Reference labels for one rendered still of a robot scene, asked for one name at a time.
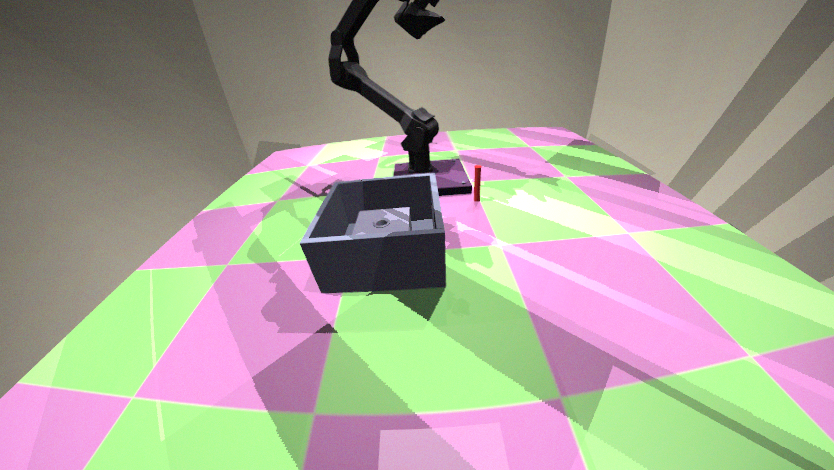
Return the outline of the dark red peg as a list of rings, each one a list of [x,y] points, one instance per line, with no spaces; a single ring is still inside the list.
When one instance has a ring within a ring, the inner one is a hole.
[[[480,201],[480,192],[481,192],[481,166],[475,166],[475,179],[474,179],[474,201]]]

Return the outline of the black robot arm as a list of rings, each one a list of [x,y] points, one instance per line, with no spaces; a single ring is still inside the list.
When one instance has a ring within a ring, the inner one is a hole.
[[[407,135],[400,143],[408,151],[408,173],[433,171],[430,161],[430,143],[439,131],[438,122],[425,108],[416,110],[407,105],[380,85],[368,78],[359,64],[359,55],[354,37],[379,0],[352,0],[337,28],[331,33],[329,68],[331,81],[337,86],[356,91],[388,116],[401,124]],[[348,61],[341,62],[342,49]]]

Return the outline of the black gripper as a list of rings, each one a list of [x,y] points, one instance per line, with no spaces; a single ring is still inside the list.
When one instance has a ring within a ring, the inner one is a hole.
[[[414,0],[409,4],[404,1],[394,15],[394,21],[415,39],[421,39],[428,30],[445,21],[441,15],[426,10],[428,3],[435,7],[438,2],[439,0]]]

